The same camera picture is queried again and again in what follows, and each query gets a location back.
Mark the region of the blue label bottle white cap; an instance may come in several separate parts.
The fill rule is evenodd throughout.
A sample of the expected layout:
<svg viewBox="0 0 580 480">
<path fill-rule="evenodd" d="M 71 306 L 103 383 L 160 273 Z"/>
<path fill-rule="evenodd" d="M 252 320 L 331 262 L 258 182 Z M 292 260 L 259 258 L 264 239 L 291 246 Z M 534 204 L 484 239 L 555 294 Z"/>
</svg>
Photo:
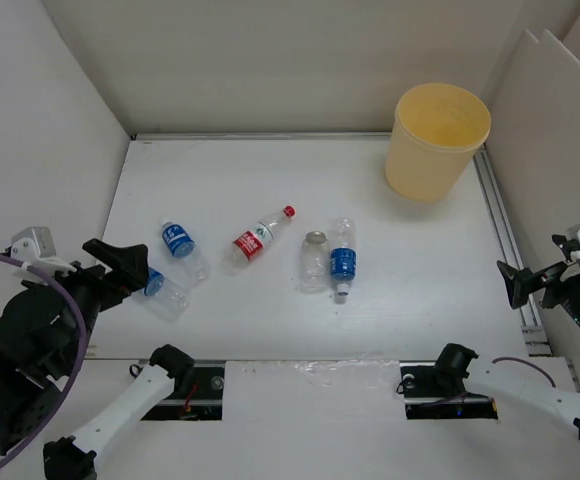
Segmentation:
<svg viewBox="0 0 580 480">
<path fill-rule="evenodd" d="M 345 303 L 356 277 L 356 227 L 350 218 L 338 218 L 329 231 L 330 279 L 337 303 Z"/>
</svg>

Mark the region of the clear jar with metal lid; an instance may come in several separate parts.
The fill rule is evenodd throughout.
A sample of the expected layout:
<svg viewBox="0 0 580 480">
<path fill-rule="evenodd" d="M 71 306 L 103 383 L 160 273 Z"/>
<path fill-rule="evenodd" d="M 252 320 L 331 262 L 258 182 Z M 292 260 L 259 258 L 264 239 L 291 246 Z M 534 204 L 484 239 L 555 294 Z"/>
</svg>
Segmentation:
<svg viewBox="0 0 580 480">
<path fill-rule="evenodd" d="M 322 231 L 308 232 L 300 255 L 300 288 L 304 292 L 319 292 L 329 284 L 330 247 Z"/>
</svg>

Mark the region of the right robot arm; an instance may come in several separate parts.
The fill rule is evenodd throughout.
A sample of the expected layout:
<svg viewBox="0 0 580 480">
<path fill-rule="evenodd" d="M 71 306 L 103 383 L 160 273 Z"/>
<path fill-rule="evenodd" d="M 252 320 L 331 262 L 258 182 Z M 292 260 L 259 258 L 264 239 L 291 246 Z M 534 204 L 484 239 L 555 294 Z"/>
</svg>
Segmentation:
<svg viewBox="0 0 580 480">
<path fill-rule="evenodd" d="M 580 251 L 567 254 L 564 261 L 537 272 L 528 268 L 518 270 L 503 261 L 497 263 L 497 268 L 513 309 L 526 305 L 531 294 L 542 290 L 547 308 L 562 306 L 580 327 Z M 580 445 L 580 393 L 532 382 L 506 370 L 499 361 L 480 357 L 459 344 L 446 344 L 432 369 L 435 387 L 451 394 L 440 402 L 445 404 L 469 393 L 512 402 L 565 428 L 577 437 Z"/>
</svg>

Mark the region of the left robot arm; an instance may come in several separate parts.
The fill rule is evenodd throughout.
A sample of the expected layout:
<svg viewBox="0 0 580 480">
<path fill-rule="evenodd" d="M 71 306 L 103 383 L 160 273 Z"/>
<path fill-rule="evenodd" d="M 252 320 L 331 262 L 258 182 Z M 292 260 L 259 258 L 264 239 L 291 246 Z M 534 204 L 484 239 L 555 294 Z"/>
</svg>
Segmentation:
<svg viewBox="0 0 580 480">
<path fill-rule="evenodd" d="M 36 442 L 59 412 L 84 364 L 100 313 L 156 278 L 148 249 L 84 243 L 97 259 L 84 268 L 20 238 L 0 262 L 30 274 L 0 316 L 0 472 Z M 173 345 L 157 348 L 131 385 L 70 435 L 41 446 L 43 479 L 94 479 L 109 454 L 160 401 L 192 387 L 194 360 Z"/>
</svg>

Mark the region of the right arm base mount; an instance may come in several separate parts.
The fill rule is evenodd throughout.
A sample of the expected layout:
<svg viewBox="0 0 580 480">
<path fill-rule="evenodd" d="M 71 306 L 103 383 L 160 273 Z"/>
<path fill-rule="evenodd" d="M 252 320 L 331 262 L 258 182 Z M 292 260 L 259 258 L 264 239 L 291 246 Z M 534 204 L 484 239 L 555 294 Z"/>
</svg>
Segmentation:
<svg viewBox="0 0 580 480">
<path fill-rule="evenodd" d="M 403 362 L 395 393 L 408 420 L 497 420 L 497 407 L 487 396 L 469 393 L 456 379 L 442 379 L 434 363 Z"/>
</svg>

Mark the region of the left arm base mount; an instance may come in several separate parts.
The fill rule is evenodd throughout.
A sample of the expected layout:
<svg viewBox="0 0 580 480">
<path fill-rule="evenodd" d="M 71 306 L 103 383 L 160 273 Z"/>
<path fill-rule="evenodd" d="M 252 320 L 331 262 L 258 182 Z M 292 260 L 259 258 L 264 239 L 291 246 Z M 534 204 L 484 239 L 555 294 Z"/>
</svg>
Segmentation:
<svg viewBox="0 0 580 480">
<path fill-rule="evenodd" d="M 225 363 L 202 361 L 187 390 L 160 401 L 143 421 L 220 421 L 223 415 Z"/>
</svg>

